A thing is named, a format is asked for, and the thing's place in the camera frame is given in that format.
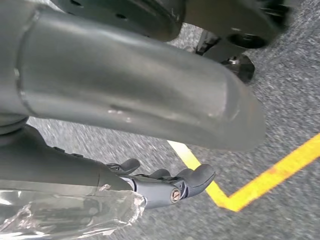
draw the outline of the bolt hole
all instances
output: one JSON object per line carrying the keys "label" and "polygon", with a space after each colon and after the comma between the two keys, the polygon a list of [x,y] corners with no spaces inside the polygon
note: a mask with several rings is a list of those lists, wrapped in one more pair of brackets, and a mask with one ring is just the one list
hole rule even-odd
{"label": "bolt hole", "polygon": [[227,39],[232,44],[246,49],[260,49],[267,44],[264,39],[253,34],[232,34]]}
{"label": "bolt hole", "polygon": [[75,5],[75,6],[79,7],[79,8],[83,8],[84,7],[81,3],[77,2],[77,1],[75,1],[75,0],[70,0],[70,3],[72,3],[72,4]]}
{"label": "bolt hole", "polygon": [[120,14],[120,13],[115,14],[115,17],[117,17],[118,19],[128,20],[128,18],[126,16]]}

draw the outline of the gray metal pipe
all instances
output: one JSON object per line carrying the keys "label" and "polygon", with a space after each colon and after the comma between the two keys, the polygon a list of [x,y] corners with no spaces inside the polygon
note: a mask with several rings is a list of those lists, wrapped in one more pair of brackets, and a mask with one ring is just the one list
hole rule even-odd
{"label": "gray metal pipe", "polygon": [[0,2],[0,113],[242,151],[265,135],[235,75],[165,43],[20,0]]}

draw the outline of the yellow floor marking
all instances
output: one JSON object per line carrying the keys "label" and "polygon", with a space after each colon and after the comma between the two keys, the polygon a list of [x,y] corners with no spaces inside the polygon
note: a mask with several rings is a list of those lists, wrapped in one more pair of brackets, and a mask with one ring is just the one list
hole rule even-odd
{"label": "yellow floor marking", "polygon": [[[168,142],[188,168],[195,170],[201,164],[186,145],[174,141]],[[219,207],[238,212],[318,157],[320,157],[320,133],[229,197],[226,196],[214,181],[210,184],[206,191]]]}

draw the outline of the screw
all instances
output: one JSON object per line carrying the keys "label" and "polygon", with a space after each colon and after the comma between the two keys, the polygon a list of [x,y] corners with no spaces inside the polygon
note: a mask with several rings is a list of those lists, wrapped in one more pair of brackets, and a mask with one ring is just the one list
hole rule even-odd
{"label": "screw", "polygon": [[173,202],[174,204],[175,204],[180,199],[180,195],[181,194],[180,194],[180,191],[179,189],[174,188],[171,193],[171,201]]}

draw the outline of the clear plastic sheet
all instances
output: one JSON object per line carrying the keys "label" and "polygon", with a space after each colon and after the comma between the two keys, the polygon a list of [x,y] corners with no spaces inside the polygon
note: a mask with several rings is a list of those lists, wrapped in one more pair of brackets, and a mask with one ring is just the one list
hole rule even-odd
{"label": "clear plastic sheet", "polygon": [[109,235],[131,226],[145,208],[140,194],[109,187],[0,180],[0,239]]}

